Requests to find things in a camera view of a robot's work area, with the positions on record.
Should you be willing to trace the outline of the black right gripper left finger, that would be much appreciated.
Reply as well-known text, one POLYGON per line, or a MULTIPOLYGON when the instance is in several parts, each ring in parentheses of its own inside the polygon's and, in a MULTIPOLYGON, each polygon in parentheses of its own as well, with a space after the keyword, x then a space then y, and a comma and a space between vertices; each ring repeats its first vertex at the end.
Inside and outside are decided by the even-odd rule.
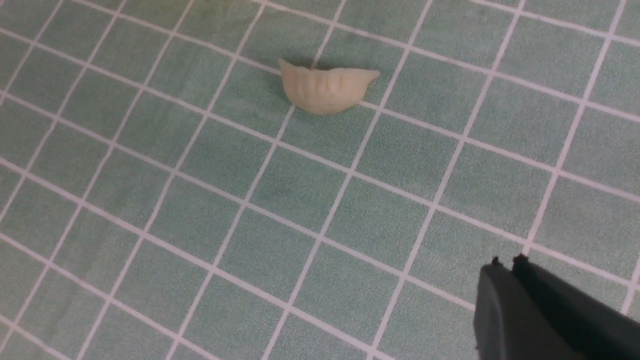
POLYGON ((583 360, 497 256, 481 267, 473 317, 480 360, 583 360))

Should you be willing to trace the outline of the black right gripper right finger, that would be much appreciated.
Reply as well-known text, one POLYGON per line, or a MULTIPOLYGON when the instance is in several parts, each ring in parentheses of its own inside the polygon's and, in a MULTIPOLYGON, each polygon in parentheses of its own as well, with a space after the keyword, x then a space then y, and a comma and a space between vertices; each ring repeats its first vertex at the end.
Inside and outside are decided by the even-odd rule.
POLYGON ((511 273, 542 316, 583 360, 637 360, 639 322, 530 261, 513 258, 511 273))

